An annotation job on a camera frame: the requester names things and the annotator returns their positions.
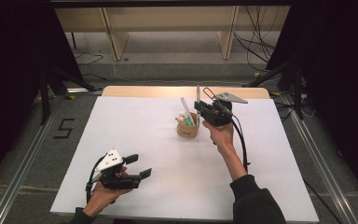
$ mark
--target person's left hand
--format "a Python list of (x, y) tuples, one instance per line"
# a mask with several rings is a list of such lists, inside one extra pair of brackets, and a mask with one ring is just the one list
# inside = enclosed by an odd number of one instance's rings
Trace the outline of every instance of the person's left hand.
[[(121, 173), (126, 175), (126, 170), (127, 167), (123, 166)], [(98, 181), (83, 212), (89, 217), (96, 217), (107, 205), (115, 201), (120, 195), (130, 191), (132, 191), (132, 189), (106, 189), (101, 181)]]

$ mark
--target table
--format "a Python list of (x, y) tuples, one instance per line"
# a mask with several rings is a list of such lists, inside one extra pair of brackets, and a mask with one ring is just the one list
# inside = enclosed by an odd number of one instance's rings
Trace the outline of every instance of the table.
[[(261, 188), (271, 191), (286, 220), (318, 222), (276, 107), (272, 100), (266, 99), (267, 91), (223, 87), (211, 87), (211, 90), (228, 91), (249, 101), (248, 105), (233, 106), (234, 114), (241, 121), (248, 160), (252, 163), (249, 173), (256, 176)], [(184, 96), (190, 105), (195, 100), (195, 92), (195, 87), (106, 88), (91, 112), (50, 211), (72, 214), (75, 207), (84, 206), (84, 188), (93, 164), (114, 147), (121, 156), (139, 154), (139, 160), (128, 165), (130, 174), (150, 167), (153, 171), (140, 188), (105, 208), (102, 216), (232, 220), (234, 197), (228, 186), (231, 180), (208, 130), (200, 127), (192, 139), (176, 133), (174, 117), (183, 110), (179, 98)], [(237, 135), (234, 143), (236, 149), (241, 149)]]

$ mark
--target gray floor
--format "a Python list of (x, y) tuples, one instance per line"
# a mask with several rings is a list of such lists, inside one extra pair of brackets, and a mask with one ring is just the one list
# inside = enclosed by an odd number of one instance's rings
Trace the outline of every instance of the gray floor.
[[(271, 35), (272, 37), (268, 35), (271, 38), (270, 41), (276, 41), (278, 34)], [(83, 56), (78, 58), (79, 67), (83, 74), (93, 74), (106, 78), (85, 76), (88, 83), (97, 87), (108, 85), (194, 86), (198, 83), (210, 86), (239, 87), (241, 83), (248, 83), (255, 79), (255, 70), (249, 66), (248, 55), (241, 46), (235, 42), (230, 60), (222, 60), (216, 36), (211, 33), (131, 34), (126, 53), (123, 56), (123, 59), (127, 58), (128, 60), (115, 63), (112, 63), (109, 59), (110, 52), (107, 43), (104, 42), (103, 35), (78, 34), (76, 36), (78, 49), (74, 49), (75, 55), (78, 55), (79, 52), (103, 55), (101, 60), (93, 64), (87, 63), (98, 59), (99, 56), (89, 55), (88, 58)], [(260, 68), (264, 66), (255, 57), (252, 57), (250, 62)], [(261, 87), (269, 91), (276, 91), (277, 81), (272, 79)], [(76, 87), (72, 83), (67, 83), (67, 86)], [(78, 94), (74, 96), (74, 99), (65, 99), (58, 107), (47, 131), (47, 136), (21, 185), (19, 194), (8, 211), (4, 223), (61, 223), (70, 219), (70, 217), (51, 214), (49, 208), (76, 151), (77, 143), (86, 126), (97, 95)], [(275, 101), (284, 103), (284, 98), (277, 97)], [(51, 103), (56, 105), (57, 100), (51, 100)], [(280, 110), (282, 117), (285, 117), (288, 113), (288, 109)], [(311, 115), (313, 108), (304, 108), (304, 113)], [(316, 164), (307, 151), (292, 116), (283, 120), (282, 124), (300, 172), (333, 212), (339, 216), (334, 200), (318, 173)], [(58, 129), (63, 119), (75, 119), (67, 122), (73, 128), (73, 131), (69, 138), (54, 139), (54, 136), (62, 135), (62, 132)], [(38, 99), (35, 99), (28, 120), (22, 127), (16, 144), (1, 162), (0, 199), (33, 143), (40, 128), (40, 120), (41, 103)], [(358, 219), (358, 182), (355, 176), (353, 176), (346, 162), (336, 153), (337, 148), (331, 140), (324, 121), (318, 117), (317, 111), (313, 117), (305, 117), (304, 120), (313, 140), (324, 159), (328, 161), (332, 174)], [(321, 223), (337, 223), (315, 193), (310, 189), (309, 193)], [(112, 222), (112, 218), (99, 217), (95, 223)], [(140, 222), (156, 223), (157, 221)]]

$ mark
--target dark sweater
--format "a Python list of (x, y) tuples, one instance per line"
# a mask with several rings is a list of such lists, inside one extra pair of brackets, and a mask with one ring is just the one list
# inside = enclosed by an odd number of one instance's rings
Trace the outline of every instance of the dark sweater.
[[(275, 202), (268, 189), (260, 189), (255, 177), (244, 175), (230, 184), (234, 192), (234, 224), (267, 224), (286, 223), (281, 208)], [(69, 224), (90, 224), (94, 221), (76, 209), (74, 218)]]

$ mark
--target white desk panel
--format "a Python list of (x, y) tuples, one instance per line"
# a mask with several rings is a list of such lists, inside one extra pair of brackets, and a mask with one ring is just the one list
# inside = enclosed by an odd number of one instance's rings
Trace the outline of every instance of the white desk panel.
[[(194, 100), (186, 99), (193, 112)], [(244, 132), (252, 163), (249, 174), (260, 188), (271, 191), (287, 221), (318, 222), (275, 104), (248, 101), (234, 103), (233, 113)], [(177, 134), (175, 117), (181, 110), (179, 98), (99, 97), (50, 211), (71, 214), (75, 207), (84, 207), (91, 169), (114, 147), (124, 157), (139, 154), (139, 160), (128, 165), (129, 174), (153, 170), (140, 188), (121, 196), (101, 215), (232, 220), (234, 196), (224, 161), (202, 125), (195, 138)], [(234, 143), (241, 158), (236, 133)]]

